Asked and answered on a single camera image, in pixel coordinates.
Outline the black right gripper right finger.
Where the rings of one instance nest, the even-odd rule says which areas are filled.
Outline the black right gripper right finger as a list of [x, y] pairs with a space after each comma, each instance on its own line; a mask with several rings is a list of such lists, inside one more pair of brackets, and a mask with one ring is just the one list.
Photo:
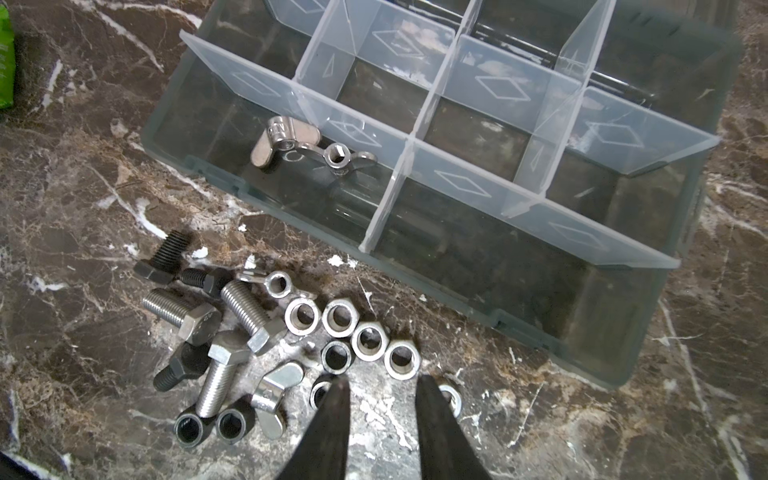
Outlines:
[[490, 479], [430, 375], [416, 385], [415, 413], [422, 479]]

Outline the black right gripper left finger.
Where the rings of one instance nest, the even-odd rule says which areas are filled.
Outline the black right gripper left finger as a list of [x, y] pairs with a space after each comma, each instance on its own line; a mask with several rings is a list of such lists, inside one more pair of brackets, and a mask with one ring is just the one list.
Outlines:
[[349, 382], [337, 377], [276, 479], [345, 479], [350, 409]]

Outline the clear grey compartment organizer box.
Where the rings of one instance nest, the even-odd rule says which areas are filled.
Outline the clear grey compartment organizer box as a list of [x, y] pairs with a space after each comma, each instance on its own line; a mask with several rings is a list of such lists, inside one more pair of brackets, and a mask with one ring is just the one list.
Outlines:
[[[742, 43], [732, 1], [217, 1], [146, 152], [607, 389], [630, 378]], [[275, 116], [378, 163], [297, 148]]]

